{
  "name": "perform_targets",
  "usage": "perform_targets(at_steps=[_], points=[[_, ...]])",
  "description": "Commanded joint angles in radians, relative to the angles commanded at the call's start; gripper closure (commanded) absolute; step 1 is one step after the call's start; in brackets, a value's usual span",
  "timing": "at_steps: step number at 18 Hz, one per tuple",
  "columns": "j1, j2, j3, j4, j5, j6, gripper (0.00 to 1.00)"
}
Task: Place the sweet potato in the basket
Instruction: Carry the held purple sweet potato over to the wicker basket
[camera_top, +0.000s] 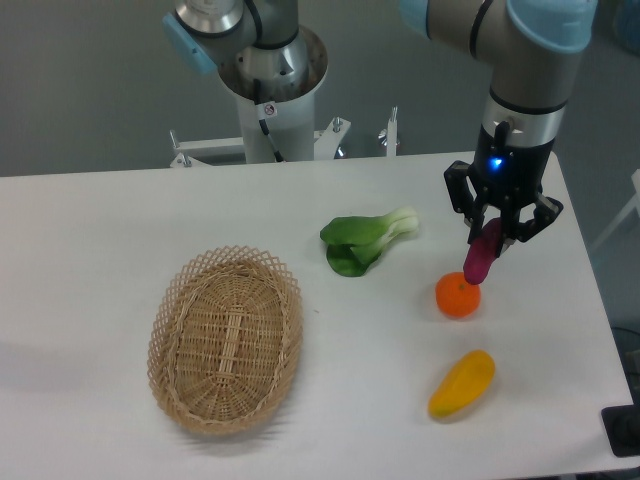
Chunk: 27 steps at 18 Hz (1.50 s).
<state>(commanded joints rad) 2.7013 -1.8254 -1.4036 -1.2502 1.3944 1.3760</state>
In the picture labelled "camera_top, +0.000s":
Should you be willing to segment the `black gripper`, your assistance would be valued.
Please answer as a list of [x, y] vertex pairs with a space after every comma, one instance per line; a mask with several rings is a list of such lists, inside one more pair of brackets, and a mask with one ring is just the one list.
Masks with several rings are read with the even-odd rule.
[[537, 236], [564, 210], [542, 189], [553, 143], [511, 146], [510, 133], [507, 123], [498, 124], [493, 134], [481, 130], [473, 162], [454, 161], [444, 172], [452, 208], [469, 227], [469, 245], [481, 235], [488, 206], [500, 211], [497, 258], [515, 242]]

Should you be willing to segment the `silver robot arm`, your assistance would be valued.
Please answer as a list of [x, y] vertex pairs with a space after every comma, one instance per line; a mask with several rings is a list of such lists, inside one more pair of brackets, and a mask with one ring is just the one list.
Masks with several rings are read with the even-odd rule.
[[[404, 22], [493, 70], [471, 163], [446, 170], [452, 206], [469, 226], [474, 254], [498, 257], [561, 212], [542, 176], [591, 38], [592, 1], [403, 1]], [[184, 61], [217, 72], [249, 109], [253, 161], [312, 154], [309, 129], [278, 125], [276, 111], [313, 91], [325, 63], [311, 49], [294, 1], [178, 1], [163, 29]]]

